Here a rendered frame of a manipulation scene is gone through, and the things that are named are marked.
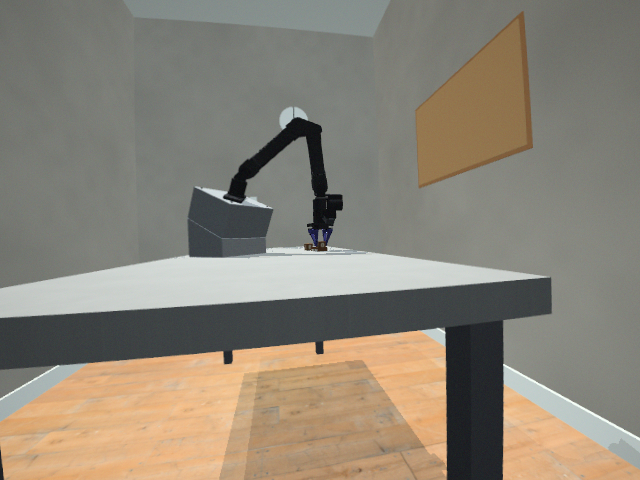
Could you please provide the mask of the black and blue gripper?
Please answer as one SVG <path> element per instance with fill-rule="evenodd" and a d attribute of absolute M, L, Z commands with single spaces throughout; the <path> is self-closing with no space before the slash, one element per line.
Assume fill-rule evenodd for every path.
<path fill-rule="evenodd" d="M 311 238 L 313 239 L 315 247 L 317 247 L 317 243 L 318 243 L 318 231 L 319 230 L 322 230 L 323 240 L 326 241 L 326 246 L 327 246 L 328 240 L 329 240 L 329 238 L 331 236 L 331 233 L 333 231 L 333 228 L 329 228 L 329 226 L 334 226 L 334 224 L 326 224 L 326 223 L 310 223 L 310 224 L 307 224 L 307 227 L 312 227 L 312 228 L 308 229 L 308 232 L 309 232 Z M 327 235 L 327 238 L 326 238 L 326 235 Z"/>

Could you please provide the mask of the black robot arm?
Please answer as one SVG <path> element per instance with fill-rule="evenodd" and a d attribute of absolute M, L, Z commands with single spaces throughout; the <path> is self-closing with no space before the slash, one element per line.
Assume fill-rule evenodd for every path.
<path fill-rule="evenodd" d="M 300 137 L 306 137 L 308 145 L 311 183 L 316 196 L 313 200 L 313 211 L 321 210 L 313 212 L 313 223 L 334 224 L 336 211 L 343 209 L 343 196 L 325 194 L 328 185 L 323 162 L 321 132 L 320 125 L 299 117 L 293 118 L 276 137 L 240 165 L 238 173 L 231 180 L 229 192 L 223 195 L 223 199 L 242 203 L 246 198 L 244 194 L 247 182 L 245 180 L 253 178 L 261 168 L 301 135 Z"/>

